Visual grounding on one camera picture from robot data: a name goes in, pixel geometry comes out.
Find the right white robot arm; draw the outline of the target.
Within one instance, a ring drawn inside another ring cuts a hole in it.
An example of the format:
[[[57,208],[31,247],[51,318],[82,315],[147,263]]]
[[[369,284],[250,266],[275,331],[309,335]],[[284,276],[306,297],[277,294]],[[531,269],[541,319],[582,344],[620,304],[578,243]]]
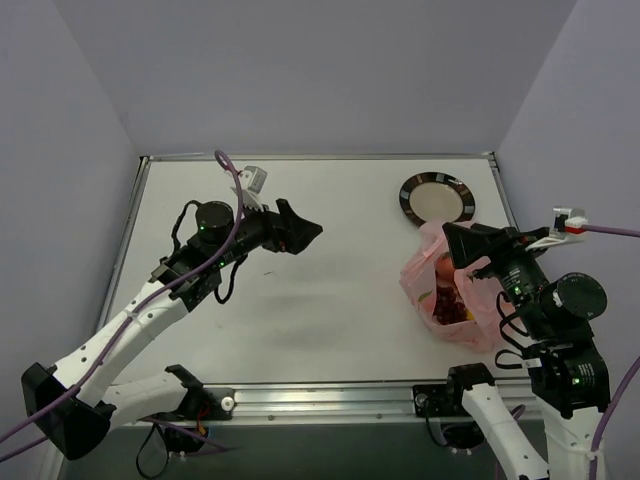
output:
[[[539,454],[505,405],[483,364],[453,367],[444,400],[473,418],[509,479],[603,479],[598,426],[611,405],[609,374],[590,322],[607,307],[603,287],[583,273],[551,282],[537,262],[569,234],[549,227],[521,232],[479,223],[443,225],[455,268],[495,278],[531,340],[514,346],[541,412],[547,453]]]

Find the aluminium front rail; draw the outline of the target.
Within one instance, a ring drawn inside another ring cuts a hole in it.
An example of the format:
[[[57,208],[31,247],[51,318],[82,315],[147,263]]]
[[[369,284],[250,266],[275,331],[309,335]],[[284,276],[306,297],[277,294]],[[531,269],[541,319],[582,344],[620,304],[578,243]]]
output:
[[[412,387],[442,380],[338,383],[207,384],[232,399],[234,426],[423,423],[415,416]]]

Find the fake peach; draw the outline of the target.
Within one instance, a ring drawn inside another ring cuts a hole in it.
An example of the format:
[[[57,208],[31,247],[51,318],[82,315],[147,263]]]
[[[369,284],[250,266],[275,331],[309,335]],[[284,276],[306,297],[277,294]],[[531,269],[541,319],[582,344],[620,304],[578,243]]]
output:
[[[445,282],[453,282],[455,267],[449,252],[441,254],[435,262],[435,273],[438,278]]]

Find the pink plastic bag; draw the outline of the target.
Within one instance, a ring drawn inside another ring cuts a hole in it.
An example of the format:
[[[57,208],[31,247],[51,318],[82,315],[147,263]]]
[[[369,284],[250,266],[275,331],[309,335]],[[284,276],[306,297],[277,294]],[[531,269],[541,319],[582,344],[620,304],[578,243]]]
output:
[[[501,313],[511,314],[495,278],[473,279],[470,274],[488,264],[486,257],[469,267],[452,264],[441,220],[419,228],[420,245],[400,272],[399,283],[432,335],[476,352],[490,352],[502,343]]]

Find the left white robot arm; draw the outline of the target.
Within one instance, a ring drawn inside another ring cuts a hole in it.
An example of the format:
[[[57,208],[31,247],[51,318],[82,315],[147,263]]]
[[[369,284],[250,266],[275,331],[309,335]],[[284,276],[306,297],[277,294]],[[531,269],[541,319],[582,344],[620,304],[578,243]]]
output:
[[[218,296],[222,269],[238,269],[262,248],[297,255],[323,228],[294,212],[243,208],[220,201],[195,205],[196,233],[173,242],[131,302],[76,351],[51,367],[34,363],[21,377],[27,413],[68,460],[94,450],[116,428],[147,417],[195,420],[215,398],[181,365],[153,377],[116,384],[120,373],[170,326],[208,296]]]

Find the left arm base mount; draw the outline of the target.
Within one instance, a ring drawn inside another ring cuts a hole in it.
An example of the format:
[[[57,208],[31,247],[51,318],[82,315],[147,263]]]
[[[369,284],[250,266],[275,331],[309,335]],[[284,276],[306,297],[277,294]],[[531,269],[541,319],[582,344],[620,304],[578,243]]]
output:
[[[235,451],[236,447],[216,442],[211,436],[211,428],[204,423],[217,406],[217,401],[203,387],[191,388],[176,411],[144,417],[143,421],[151,427],[135,457],[137,474],[142,479],[160,479],[174,456],[186,461],[192,457]],[[153,436],[158,437],[164,451],[164,463],[156,473],[146,472],[142,465],[143,451]]]

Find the black rimmed plate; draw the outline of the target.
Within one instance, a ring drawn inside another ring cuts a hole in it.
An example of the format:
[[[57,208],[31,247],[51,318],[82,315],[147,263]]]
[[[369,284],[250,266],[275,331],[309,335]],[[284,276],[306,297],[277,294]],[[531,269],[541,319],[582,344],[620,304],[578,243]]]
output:
[[[458,178],[442,172],[422,172],[400,187],[399,205],[415,226],[434,220],[465,222],[474,218],[476,202],[471,189]]]

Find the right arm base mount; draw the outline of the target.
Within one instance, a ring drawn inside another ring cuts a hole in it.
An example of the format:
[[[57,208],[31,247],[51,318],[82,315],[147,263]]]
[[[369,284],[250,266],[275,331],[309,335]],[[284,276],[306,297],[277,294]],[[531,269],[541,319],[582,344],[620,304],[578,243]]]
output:
[[[471,455],[487,444],[478,424],[444,383],[414,385],[412,400],[415,416],[425,422],[427,434],[436,447]]]

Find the fake red grape bunch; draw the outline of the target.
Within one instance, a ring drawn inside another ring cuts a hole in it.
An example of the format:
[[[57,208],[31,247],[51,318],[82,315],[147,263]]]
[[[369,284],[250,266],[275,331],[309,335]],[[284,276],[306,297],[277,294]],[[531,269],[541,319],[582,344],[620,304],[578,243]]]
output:
[[[449,285],[438,284],[434,319],[441,325],[452,325],[472,319],[472,315],[461,299],[458,290]]]

